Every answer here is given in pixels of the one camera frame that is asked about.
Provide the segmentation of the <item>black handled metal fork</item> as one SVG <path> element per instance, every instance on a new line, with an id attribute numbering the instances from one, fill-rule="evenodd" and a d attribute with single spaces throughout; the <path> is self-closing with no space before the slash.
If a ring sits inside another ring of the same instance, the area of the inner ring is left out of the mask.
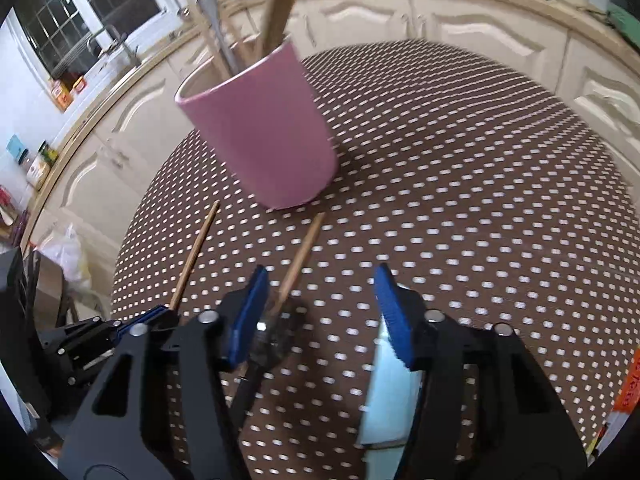
<path id="1" fill-rule="evenodd" d="M 250 349 L 244 375 L 235 390 L 229 412 L 235 432 L 239 434 L 252 410 L 257 393 L 264 381 L 264 375 L 290 353 L 297 331 L 304 324 L 305 312 L 300 301 L 292 297 L 299 275 L 311 254 L 311 249 L 320 234 L 326 214 L 319 212 L 311 221 L 295 257 L 288 266 L 288 272 L 278 289 L 277 295 L 268 304 L 262 317 L 264 327 L 258 333 Z"/>

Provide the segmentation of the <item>wooden chopstick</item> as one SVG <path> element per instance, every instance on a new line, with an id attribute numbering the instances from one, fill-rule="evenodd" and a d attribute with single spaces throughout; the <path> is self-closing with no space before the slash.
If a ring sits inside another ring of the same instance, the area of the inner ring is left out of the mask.
<path id="1" fill-rule="evenodd" d="M 186 6 L 189 9 L 189 14 L 195 28 L 198 30 L 206 44 L 209 57 L 213 60 L 221 79 L 228 79 L 231 76 L 229 65 L 222 55 L 218 41 L 215 39 L 214 33 L 210 28 L 208 19 L 198 6 L 198 0 L 186 0 Z"/>
<path id="2" fill-rule="evenodd" d="M 188 258 L 186 258 L 186 262 L 182 268 L 182 271 L 179 275 L 178 282 L 175 288 L 174 293 L 171 296 L 171 300 L 169 303 L 169 309 L 178 313 L 180 310 L 180 306 L 182 303 L 182 297 L 184 291 L 186 290 L 186 285 L 190 280 L 190 275 L 195 266 L 196 260 L 198 260 L 198 254 L 201 251 L 201 248 L 206 240 L 206 236 L 210 227 L 212 226 L 216 215 L 220 209 L 220 201 L 216 200 L 215 203 L 209 208 L 209 212 L 201 225 L 201 229 L 198 231 L 198 236 L 194 240 L 191 250 L 189 252 Z"/>
<path id="3" fill-rule="evenodd" d="M 261 60 L 282 44 L 292 0 L 266 0 L 262 26 L 256 40 L 256 60 Z"/>

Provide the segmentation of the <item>light blue kitchen knife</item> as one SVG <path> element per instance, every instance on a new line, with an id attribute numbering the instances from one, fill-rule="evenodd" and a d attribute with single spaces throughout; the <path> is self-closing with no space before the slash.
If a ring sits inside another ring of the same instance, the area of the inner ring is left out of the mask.
<path id="1" fill-rule="evenodd" d="M 364 449 L 366 479 L 393 479 L 408 440 L 421 374 L 396 356 L 384 320 L 375 339 L 373 372 L 357 443 Z"/>

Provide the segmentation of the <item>metal spoon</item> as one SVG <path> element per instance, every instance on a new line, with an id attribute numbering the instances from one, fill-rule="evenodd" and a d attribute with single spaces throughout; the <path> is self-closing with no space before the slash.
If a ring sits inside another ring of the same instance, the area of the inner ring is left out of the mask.
<path id="1" fill-rule="evenodd" d="M 198 0 L 198 6 L 208 21 L 209 28 L 214 33 L 218 51 L 224 60 L 224 65 L 231 76 L 235 76 L 241 71 L 238 58 L 228 45 L 226 36 L 222 31 L 221 17 L 218 11 L 217 0 Z"/>

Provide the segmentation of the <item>kitchen faucet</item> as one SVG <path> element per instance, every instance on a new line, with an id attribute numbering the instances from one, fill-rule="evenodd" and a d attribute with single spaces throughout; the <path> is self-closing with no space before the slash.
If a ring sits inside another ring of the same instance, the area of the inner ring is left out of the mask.
<path id="1" fill-rule="evenodd" d="M 99 36 L 107 34 L 111 38 L 111 42 L 107 47 L 100 47 L 98 43 Z M 100 28 L 97 32 L 92 32 L 86 41 L 87 50 L 94 54 L 97 58 L 104 58 L 109 56 L 118 49 L 122 49 L 130 64 L 134 67 L 139 67 L 142 62 L 138 57 L 137 51 L 131 49 L 126 43 L 126 35 L 122 35 L 113 24 L 106 24 Z"/>

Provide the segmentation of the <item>kitchen window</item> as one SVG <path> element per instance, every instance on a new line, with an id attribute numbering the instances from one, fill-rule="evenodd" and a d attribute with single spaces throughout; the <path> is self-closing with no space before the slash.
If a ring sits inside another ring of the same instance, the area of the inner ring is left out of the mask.
<path id="1" fill-rule="evenodd" d="M 99 61 L 86 48 L 92 32 L 113 24 L 127 40 L 160 14 L 157 0 L 14 0 L 11 10 L 40 78 L 66 87 Z M 107 34 L 98 38 L 102 48 L 110 42 Z"/>

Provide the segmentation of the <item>brown polka dot tablecloth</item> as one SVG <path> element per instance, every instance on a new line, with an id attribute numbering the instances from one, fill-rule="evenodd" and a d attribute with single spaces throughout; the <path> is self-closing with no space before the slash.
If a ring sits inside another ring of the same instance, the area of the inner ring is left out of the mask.
<path id="1" fill-rule="evenodd" d="M 294 289 L 305 325 L 240 437 L 254 478 L 363 477 L 357 430 L 382 263 L 463 324 L 513 325 L 590 441 L 639 342 L 639 221 L 600 136 L 526 76 L 446 44 L 336 48 L 305 67 L 340 163 L 333 182 L 306 206 L 268 210 L 189 134 L 124 238 L 116 318 L 170 298 L 213 202 L 221 210 L 186 286 L 187 317 L 255 266 L 282 280 L 322 214 Z"/>

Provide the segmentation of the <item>pink utensil holder cup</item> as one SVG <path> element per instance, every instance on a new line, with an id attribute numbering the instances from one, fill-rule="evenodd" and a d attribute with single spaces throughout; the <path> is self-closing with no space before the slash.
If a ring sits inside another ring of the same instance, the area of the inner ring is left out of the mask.
<path id="1" fill-rule="evenodd" d="M 310 202 L 337 172 L 328 124 L 291 41 L 225 81 L 212 61 L 202 63 L 175 103 L 243 190 L 268 208 Z"/>

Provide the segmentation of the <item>orange package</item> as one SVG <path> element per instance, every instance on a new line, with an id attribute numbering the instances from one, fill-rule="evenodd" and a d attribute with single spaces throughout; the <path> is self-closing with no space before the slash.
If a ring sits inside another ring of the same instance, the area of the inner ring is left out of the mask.
<path id="1" fill-rule="evenodd" d="M 640 348 L 634 352 L 627 376 L 620 394 L 617 396 L 612 412 L 605 419 L 605 424 L 597 437 L 587 448 L 588 464 L 592 464 L 600 454 L 613 442 L 626 421 L 634 411 L 640 398 Z"/>

